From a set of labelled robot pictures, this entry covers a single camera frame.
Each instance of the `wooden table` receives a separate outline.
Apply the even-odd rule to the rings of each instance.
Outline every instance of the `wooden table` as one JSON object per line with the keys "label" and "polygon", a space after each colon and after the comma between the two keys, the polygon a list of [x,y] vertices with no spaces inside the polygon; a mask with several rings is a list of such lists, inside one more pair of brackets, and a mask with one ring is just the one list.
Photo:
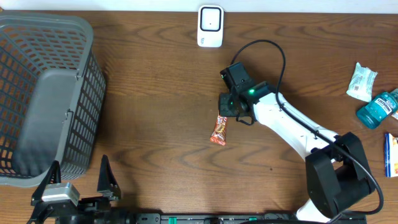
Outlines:
{"label": "wooden table", "polygon": [[[297,210],[308,199],[300,156],[265,126],[228,123],[227,145],[210,142],[219,71],[244,44],[270,39],[286,53],[282,92],[322,126],[355,133],[385,196],[369,223],[398,220],[398,178],[384,177],[384,136],[398,135],[388,118],[365,128],[355,112],[365,102],[346,94],[354,65],[379,72],[373,95],[398,87],[398,16],[226,13],[223,46],[197,46],[197,13],[55,12],[85,18],[108,90],[89,171],[73,181],[82,197],[96,193],[101,156],[107,154],[124,193],[118,205],[165,213],[254,213]],[[277,49],[257,44],[239,60],[258,81],[276,84]],[[0,222],[25,223],[34,189],[0,187]],[[376,208],[372,194],[353,209]]]}

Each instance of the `green component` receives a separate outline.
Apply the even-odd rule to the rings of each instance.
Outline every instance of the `green component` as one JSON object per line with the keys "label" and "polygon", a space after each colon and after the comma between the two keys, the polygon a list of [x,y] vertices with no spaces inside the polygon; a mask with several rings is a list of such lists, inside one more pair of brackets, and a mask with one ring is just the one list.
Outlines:
{"label": "green component", "polygon": [[170,217],[169,218],[169,224],[177,224],[177,218],[172,218],[172,217]]}

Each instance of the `white device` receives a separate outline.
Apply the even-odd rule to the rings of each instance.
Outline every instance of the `white device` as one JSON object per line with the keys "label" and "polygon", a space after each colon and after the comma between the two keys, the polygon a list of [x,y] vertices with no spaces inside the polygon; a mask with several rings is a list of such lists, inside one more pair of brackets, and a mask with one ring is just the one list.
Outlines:
{"label": "white device", "polygon": [[[319,131],[320,134],[329,140],[333,142],[336,140],[335,136],[338,135],[337,133],[327,130],[313,122],[310,118],[288,103],[281,93],[279,93],[279,100],[296,118],[309,125],[312,129]],[[292,146],[296,152],[298,152],[302,159],[305,160],[305,157],[311,154],[311,150],[313,148],[323,149],[328,145],[327,142],[320,138],[316,138],[313,133],[298,124],[283,110],[281,110],[276,102],[275,93],[269,93],[266,96],[263,96],[260,98],[258,103],[254,104],[253,107],[254,114],[256,115],[258,122],[275,131],[283,140]],[[330,220],[322,215],[311,199],[296,212],[296,217],[299,220],[324,223]]]}
{"label": "white device", "polygon": [[221,47],[223,43],[224,10],[219,6],[206,5],[198,13],[198,45]]}

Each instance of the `gray basket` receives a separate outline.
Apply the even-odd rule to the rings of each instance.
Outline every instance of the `gray basket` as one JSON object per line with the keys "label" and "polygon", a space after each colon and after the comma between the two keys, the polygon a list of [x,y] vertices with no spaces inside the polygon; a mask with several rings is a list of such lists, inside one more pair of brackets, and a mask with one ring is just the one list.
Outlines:
{"label": "gray basket", "polygon": [[73,16],[0,12],[0,184],[38,185],[88,168],[105,79],[93,29]]}

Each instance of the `basket bottom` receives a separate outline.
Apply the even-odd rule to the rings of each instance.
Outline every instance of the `basket bottom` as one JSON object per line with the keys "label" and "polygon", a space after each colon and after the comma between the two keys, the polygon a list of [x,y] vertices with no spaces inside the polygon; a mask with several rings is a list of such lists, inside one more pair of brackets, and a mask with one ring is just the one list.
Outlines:
{"label": "basket bottom", "polygon": [[12,157],[17,173],[35,177],[51,166],[75,83],[76,70],[50,69],[41,74]]}

